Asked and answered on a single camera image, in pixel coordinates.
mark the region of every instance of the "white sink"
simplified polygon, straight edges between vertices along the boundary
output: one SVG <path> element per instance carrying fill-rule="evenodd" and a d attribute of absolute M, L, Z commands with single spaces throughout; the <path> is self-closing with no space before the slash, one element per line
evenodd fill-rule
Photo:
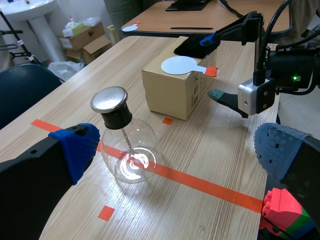
<path fill-rule="evenodd" d="M 14 0 L 14 2 L 2 1 L 0 8 L 8 20 L 13 22 L 28 21 L 37 36 L 41 46 L 47 53 L 51 62 L 64 62 L 66 56 L 49 27 L 45 14 L 54 10 L 58 5 L 57 0 Z"/>
<path fill-rule="evenodd" d="M 57 0 L 24 0 L 1 4 L 3 14 L 11 21 L 26 21 L 35 19 L 51 12 L 57 6 Z"/>

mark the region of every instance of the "orange tape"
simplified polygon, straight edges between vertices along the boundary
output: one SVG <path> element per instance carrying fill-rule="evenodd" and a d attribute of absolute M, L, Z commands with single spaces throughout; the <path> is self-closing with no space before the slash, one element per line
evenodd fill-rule
<path fill-rule="evenodd" d="M 174 121 L 173 119 L 166 117 L 165 119 L 163 119 L 162 123 L 171 125 L 173 121 Z"/>
<path fill-rule="evenodd" d="M 55 132 L 55 131 L 58 131 L 61 129 L 58 126 L 52 125 L 50 123 L 47 123 L 47 122 L 39 120 L 39 119 L 34 120 L 31 124 L 35 127 L 46 130 L 48 132 Z"/>
<path fill-rule="evenodd" d="M 114 213 L 115 209 L 109 206 L 104 206 L 98 216 L 98 218 L 105 220 L 105 221 L 109 221 L 112 214 Z"/>
<path fill-rule="evenodd" d="M 215 66 L 209 66 L 206 68 L 204 75 L 209 77 L 216 77 L 218 74 L 218 68 Z"/>
<path fill-rule="evenodd" d="M 53 129 L 54 127 L 58 130 L 60 129 L 57 126 L 54 126 L 52 124 L 49 124 L 47 122 L 41 121 L 41 120 L 35 120 L 32 125 L 47 130 Z M 112 156 L 117 159 L 123 159 L 125 155 L 128 153 L 126 151 L 121 151 L 116 148 L 102 145 L 103 151 L 107 153 L 109 156 Z M 97 151 L 101 151 L 101 145 L 99 144 Z M 175 170 L 173 168 L 156 164 L 156 167 L 150 162 L 148 168 L 146 169 L 149 172 L 153 172 L 161 177 L 164 177 L 166 179 L 170 179 L 172 181 L 175 181 L 177 183 L 183 184 L 185 186 L 188 186 L 190 188 L 196 189 L 198 191 L 201 191 L 203 193 L 209 194 L 211 196 L 223 199 L 225 201 L 228 201 L 230 203 L 236 204 L 238 206 L 244 207 L 246 209 L 252 210 L 256 213 L 261 213 L 263 201 L 260 199 L 257 199 L 255 197 L 243 194 L 238 191 L 231 190 L 229 188 L 226 188 L 224 186 L 220 186 L 218 184 L 203 180 L 201 178 L 189 175 L 187 173 Z"/>

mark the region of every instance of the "round glass flask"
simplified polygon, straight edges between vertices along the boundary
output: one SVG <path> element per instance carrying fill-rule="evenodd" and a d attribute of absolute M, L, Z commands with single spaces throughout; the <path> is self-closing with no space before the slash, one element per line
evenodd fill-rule
<path fill-rule="evenodd" d="M 93 96 L 91 108 L 106 126 L 100 144 L 106 166 L 117 180 L 134 184 L 150 178 L 163 156 L 154 131 L 132 116 L 127 99 L 122 87 L 107 87 Z"/>

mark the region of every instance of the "white paddle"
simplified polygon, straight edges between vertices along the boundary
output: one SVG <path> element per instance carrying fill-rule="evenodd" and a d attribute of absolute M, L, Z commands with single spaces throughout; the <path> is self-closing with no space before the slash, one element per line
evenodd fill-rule
<path fill-rule="evenodd" d="M 192 71 L 202 72 L 204 75 L 209 77 L 216 77 L 220 71 L 217 67 L 199 66 L 197 61 L 189 56 L 173 56 L 163 61 L 161 69 L 172 75 L 187 74 Z"/>
<path fill-rule="evenodd" d="M 140 24 L 139 21 L 137 21 L 135 24 L 131 25 L 131 26 L 126 26 L 124 28 L 122 28 L 122 31 L 124 32 L 131 32 L 134 31 L 138 28 L 138 24 Z"/>

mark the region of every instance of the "cardboard boxes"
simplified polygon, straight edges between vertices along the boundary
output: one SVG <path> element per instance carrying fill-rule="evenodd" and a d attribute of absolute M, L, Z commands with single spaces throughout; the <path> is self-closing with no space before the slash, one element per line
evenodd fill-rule
<path fill-rule="evenodd" d="M 111 47 L 111 41 L 105 35 L 102 35 L 77 51 L 65 50 L 65 55 L 72 62 L 78 62 L 82 59 L 85 64 L 89 64 Z"/>
<path fill-rule="evenodd" d="M 85 64 L 89 64 L 112 47 L 111 41 L 104 34 L 105 30 L 100 22 L 96 26 L 84 28 L 78 35 L 58 38 L 70 61 L 83 60 Z"/>
<path fill-rule="evenodd" d="M 192 71 L 187 74 L 171 75 L 161 69 L 162 62 L 176 56 L 174 50 L 186 39 L 179 37 L 142 70 L 149 109 L 182 120 L 188 119 L 207 92 L 211 81 L 215 80 L 214 77 L 205 76 L 202 72 Z M 217 50 L 205 59 L 195 58 L 195 60 L 200 66 L 215 67 L 216 54 Z"/>
<path fill-rule="evenodd" d="M 105 30 L 102 26 L 102 23 L 100 22 L 96 26 L 85 27 L 83 31 L 81 31 L 75 36 L 58 36 L 58 38 L 64 49 L 78 51 L 79 49 L 83 48 L 84 46 L 88 45 L 89 43 L 98 39 L 104 34 Z"/>

